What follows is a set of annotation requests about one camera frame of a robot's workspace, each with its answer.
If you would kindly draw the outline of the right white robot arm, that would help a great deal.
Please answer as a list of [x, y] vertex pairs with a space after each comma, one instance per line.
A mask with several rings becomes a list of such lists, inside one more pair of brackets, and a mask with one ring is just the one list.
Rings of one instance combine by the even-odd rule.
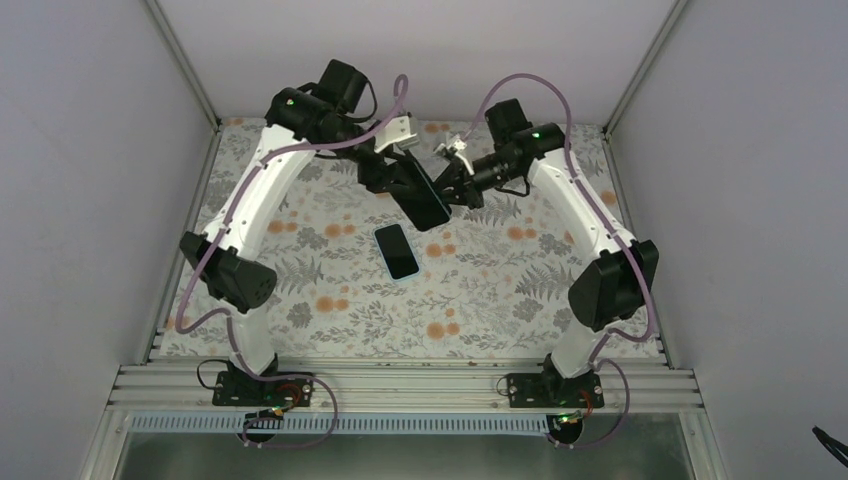
[[496, 103], [483, 117], [492, 152], [470, 160], [462, 135], [444, 136], [433, 152], [450, 165], [435, 185], [452, 204], [480, 207], [485, 191], [521, 179], [527, 193], [539, 191], [565, 221], [585, 268], [567, 291], [575, 319], [545, 357], [538, 382], [549, 404], [565, 407], [578, 397], [578, 378], [594, 369], [608, 338], [622, 334], [623, 321], [651, 306], [659, 252], [614, 218], [580, 170], [559, 125], [532, 124], [516, 99]]

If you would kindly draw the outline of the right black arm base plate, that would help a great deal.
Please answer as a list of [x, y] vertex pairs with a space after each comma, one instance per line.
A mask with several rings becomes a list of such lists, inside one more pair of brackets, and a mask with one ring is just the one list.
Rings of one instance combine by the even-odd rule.
[[511, 408], [602, 408], [600, 377], [588, 372], [575, 378], [556, 374], [511, 373], [505, 376]]

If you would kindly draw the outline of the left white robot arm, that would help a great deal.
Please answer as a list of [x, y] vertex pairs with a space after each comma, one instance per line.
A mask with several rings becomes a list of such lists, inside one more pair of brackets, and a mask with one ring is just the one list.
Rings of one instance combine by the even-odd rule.
[[265, 114], [257, 147], [223, 207], [201, 232], [188, 231], [180, 240], [193, 272], [178, 303], [175, 329], [187, 335], [223, 316], [229, 363], [243, 373], [238, 390], [252, 404], [266, 404], [278, 391], [277, 354], [264, 331], [266, 303], [278, 276], [258, 260], [274, 212], [318, 152], [337, 152], [359, 163], [367, 185], [380, 186], [390, 171], [385, 151], [412, 136], [402, 114], [409, 90], [405, 74], [394, 80], [394, 103], [383, 119], [364, 127], [352, 117], [371, 84], [357, 68], [331, 60], [318, 81], [279, 91]]

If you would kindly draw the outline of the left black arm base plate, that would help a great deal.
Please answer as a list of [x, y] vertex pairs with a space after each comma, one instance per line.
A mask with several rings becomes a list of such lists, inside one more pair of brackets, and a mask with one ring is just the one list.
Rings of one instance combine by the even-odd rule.
[[309, 407], [313, 389], [312, 380], [260, 382], [249, 377], [220, 372], [211, 403], [225, 407]]

